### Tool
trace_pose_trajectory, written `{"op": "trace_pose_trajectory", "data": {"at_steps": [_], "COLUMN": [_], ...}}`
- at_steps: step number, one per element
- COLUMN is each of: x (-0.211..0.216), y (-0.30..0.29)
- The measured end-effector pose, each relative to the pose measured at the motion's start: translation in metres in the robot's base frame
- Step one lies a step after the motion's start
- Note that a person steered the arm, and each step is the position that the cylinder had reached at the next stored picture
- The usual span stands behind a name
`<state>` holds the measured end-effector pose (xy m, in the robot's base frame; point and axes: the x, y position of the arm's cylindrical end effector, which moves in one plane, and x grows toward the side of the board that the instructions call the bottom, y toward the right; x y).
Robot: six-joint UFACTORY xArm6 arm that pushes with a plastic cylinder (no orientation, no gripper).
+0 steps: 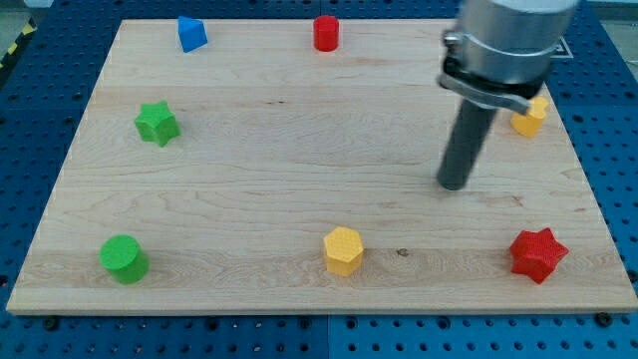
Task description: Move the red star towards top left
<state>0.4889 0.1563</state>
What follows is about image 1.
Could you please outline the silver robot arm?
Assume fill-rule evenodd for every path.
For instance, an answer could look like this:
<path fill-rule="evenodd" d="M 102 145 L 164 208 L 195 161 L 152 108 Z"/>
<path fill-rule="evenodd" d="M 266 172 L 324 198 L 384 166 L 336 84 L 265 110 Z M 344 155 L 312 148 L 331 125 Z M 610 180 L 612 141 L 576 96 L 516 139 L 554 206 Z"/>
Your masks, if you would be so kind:
<path fill-rule="evenodd" d="M 442 35 L 440 86 L 462 97 L 463 113 L 524 115 L 577 6 L 577 0 L 464 1 Z"/>

